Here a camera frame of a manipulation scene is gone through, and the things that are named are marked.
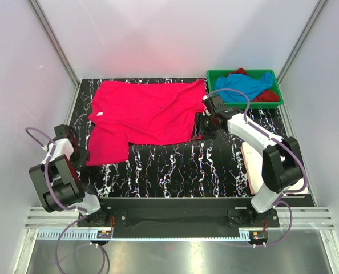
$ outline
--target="reflective floor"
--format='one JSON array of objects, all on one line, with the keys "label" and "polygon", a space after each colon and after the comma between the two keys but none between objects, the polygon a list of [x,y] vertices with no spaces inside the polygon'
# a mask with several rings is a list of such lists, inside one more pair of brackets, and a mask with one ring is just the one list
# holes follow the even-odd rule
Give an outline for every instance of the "reflective floor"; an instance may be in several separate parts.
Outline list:
[{"label": "reflective floor", "polygon": [[[280,232],[270,232],[269,242]],[[85,244],[63,241],[62,258]],[[54,264],[55,241],[38,240],[27,273],[60,273]],[[332,273],[320,234],[292,231],[281,244],[268,248],[248,248],[242,243],[110,242],[104,246],[110,258],[109,273]],[[61,262],[67,274],[98,272],[102,263],[99,250],[86,246]],[[102,273],[107,272],[107,265]]]}]

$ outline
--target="blue towel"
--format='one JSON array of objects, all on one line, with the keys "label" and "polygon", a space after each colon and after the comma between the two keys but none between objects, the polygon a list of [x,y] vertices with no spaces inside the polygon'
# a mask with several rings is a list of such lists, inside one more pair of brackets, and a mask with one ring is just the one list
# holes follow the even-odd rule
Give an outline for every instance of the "blue towel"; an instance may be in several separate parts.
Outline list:
[{"label": "blue towel", "polygon": [[[258,94],[269,89],[272,85],[273,76],[271,72],[266,72],[260,79],[253,79],[243,74],[229,74],[228,77],[219,77],[216,80],[214,90],[221,88],[239,90],[252,101]],[[244,96],[233,91],[220,91],[219,95],[224,102],[247,102]]]}]

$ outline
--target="red cloth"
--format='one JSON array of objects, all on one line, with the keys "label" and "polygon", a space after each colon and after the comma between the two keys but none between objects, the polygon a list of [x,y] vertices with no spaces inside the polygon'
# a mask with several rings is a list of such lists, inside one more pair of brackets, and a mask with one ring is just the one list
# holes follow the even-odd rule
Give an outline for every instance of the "red cloth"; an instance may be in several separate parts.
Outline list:
[{"label": "red cloth", "polygon": [[92,101],[95,123],[88,166],[128,160],[129,143],[176,144],[191,139],[195,113],[203,112],[204,81],[192,84],[103,82]]},{"label": "red cloth", "polygon": [[[236,71],[230,72],[227,74],[227,77],[229,74],[243,74],[246,76],[249,76],[248,73],[243,68],[238,68]],[[265,90],[261,94],[259,94],[257,97],[252,100],[252,102],[279,102],[280,97],[273,93],[271,90]]]}]

